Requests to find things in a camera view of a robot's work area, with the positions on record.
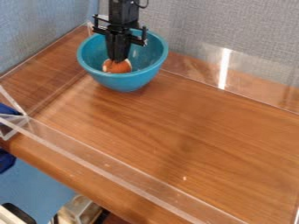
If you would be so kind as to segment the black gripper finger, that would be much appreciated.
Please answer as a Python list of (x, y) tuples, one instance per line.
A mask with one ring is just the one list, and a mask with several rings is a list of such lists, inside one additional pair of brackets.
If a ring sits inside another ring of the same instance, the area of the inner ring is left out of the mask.
[(114, 33), (106, 34), (107, 40), (107, 56), (111, 60), (118, 60), (118, 36)]
[(123, 61), (127, 59), (127, 55), (130, 53), (131, 42), (128, 35), (120, 35), (118, 38), (118, 45), (119, 45), (119, 55), (118, 61)]

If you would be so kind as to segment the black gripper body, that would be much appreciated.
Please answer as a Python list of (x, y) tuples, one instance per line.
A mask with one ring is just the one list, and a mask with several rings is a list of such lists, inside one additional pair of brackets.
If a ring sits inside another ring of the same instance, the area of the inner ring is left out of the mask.
[(139, 10), (146, 5), (139, 0), (108, 0), (108, 15), (95, 14), (92, 31), (107, 38), (112, 45), (147, 45), (147, 27), (139, 24)]

